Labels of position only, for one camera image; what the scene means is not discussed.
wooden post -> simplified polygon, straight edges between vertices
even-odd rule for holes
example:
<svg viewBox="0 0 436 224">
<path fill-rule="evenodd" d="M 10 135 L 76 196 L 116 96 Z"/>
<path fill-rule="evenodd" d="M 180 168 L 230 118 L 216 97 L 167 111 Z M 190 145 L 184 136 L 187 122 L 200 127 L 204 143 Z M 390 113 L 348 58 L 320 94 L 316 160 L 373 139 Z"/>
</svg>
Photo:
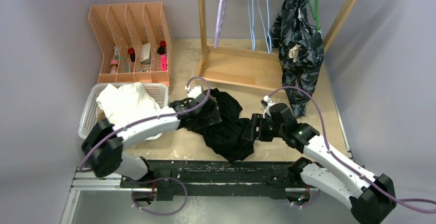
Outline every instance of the wooden post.
<svg viewBox="0 0 436 224">
<path fill-rule="evenodd" d="M 206 35 L 206 10 L 205 0 L 198 0 L 198 14 L 200 16 L 200 39 L 202 43 L 202 66 L 206 69 L 207 65 L 207 35 Z"/>
<path fill-rule="evenodd" d="M 324 38 L 324 53 L 326 53 L 327 50 L 332 45 L 333 40 L 335 39 L 339 30 L 341 29 L 342 25 L 347 19 L 348 14 L 350 14 L 350 11 L 353 8 L 356 1 L 357 0 L 345 0 L 345 2 L 343 3 L 341 9 L 339 10 L 338 15 L 336 15 L 336 18 L 333 21 L 332 26 L 330 27 L 329 31 L 327 32 L 327 35 Z"/>
</svg>

robotic arm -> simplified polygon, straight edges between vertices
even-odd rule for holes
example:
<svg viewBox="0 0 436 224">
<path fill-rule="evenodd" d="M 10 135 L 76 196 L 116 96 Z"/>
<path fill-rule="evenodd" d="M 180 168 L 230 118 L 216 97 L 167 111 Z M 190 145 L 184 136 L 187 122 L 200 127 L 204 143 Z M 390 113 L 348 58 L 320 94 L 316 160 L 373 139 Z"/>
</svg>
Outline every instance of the robotic arm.
<svg viewBox="0 0 436 224">
<path fill-rule="evenodd" d="M 218 106 L 213 97 L 209 97 L 202 107 L 183 112 L 191 110 L 205 97 L 202 87 L 195 87 L 188 92 L 188 98 L 172 102 L 161 109 L 157 119 L 137 123 L 129 129 L 113 125 L 106 119 L 98 122 L 82 144 L 85 154 L 94 150 L 88 164 L 97 177 L 117 173 L 133 180 L 143 179 L 150 168 L 147 161 L 145 158 L 133 157 L 124 150 L 159 133 L 180 128 L 193 130 L 221 122 Z M 273 138 L 279 137 L 289 147 L 316 161 L 313 163 L 301 157 L 294 162 L 288 168 L 291 180 L 312 185 L 338 199 L 362 224 L 380 223 L 396 207 L 396 202 L 364 180 L 364 176 L 372 179 L 377 186 L 395 196 L 393 182 L 388 176 L 385 174 L 376 176 L 331 145 L 327 147 L 319 132 L 308 124 L 298 123 L 286 104 L 276 104 L 266 96 L 262 105 L 265 112 L 252 115 L 251 126 L 243 134 L 243 138 L 271 142 Z M 117 130 L 120 130 L 117 135 L 111 136 L 97 149 L 94 148 L 99 141 Z M 341 164 L 332 156 L 332 152 L 361 174 Z"/>
</svg>

green hanger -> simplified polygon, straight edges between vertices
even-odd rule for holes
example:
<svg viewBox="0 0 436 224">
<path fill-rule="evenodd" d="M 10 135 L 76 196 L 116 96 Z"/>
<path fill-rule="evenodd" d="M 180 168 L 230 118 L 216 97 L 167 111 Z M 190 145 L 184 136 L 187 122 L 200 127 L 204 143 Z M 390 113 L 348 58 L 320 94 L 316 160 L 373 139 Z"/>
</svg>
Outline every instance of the green hanger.
<svg viewBox="0 0 436 224">
<path fill-rule="evenodd" d="M 318 17 L 318 0 L 315 0 L 315 11 L 312 7 L 311 0 L 307 0 L 307 2 L 309 3 L 309 8 L 311 9 L 312 17 L 316 21 L 316 30 L 319 31 L 321 27 L 319 25 L 319 17 Z"/>
</svg>

white fabric in basket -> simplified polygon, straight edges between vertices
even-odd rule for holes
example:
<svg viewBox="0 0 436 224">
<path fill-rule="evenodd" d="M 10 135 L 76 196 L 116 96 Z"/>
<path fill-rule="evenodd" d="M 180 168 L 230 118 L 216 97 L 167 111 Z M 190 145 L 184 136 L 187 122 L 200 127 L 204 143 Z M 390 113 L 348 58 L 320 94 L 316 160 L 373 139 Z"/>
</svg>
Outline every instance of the white fabric in basket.
<svg viewBox="0 0 436 224">
<path fill-rule="evenodd" d="M 119 88 L 108 84 L 96 102 L 112 124 L 121 126 L 153 116 L 160 110 L 159 104 L 139 82 L 123 84 Z"/>
</svg>

black patterned garment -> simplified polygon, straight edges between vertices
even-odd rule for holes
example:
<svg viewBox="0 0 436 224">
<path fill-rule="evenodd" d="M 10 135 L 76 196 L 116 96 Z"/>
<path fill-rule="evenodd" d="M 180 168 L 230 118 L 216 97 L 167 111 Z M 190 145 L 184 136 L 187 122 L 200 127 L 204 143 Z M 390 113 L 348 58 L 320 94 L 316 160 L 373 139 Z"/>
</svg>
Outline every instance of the black patterned garment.
<svg viewBox="0 0 436 224">
<path fill-rule="evenodd" d="M 271 37 L 272 46 L 279 49 L 283 86 L 300 87 L 313 95 L 324 46 L 321 31 L 307 21 L 307 2 L 285 0 L 271 28 Z M 295 117 L 304 116 L 309 98 L 296 90 L 287 89 L 286 93 Z"/>
</svg>

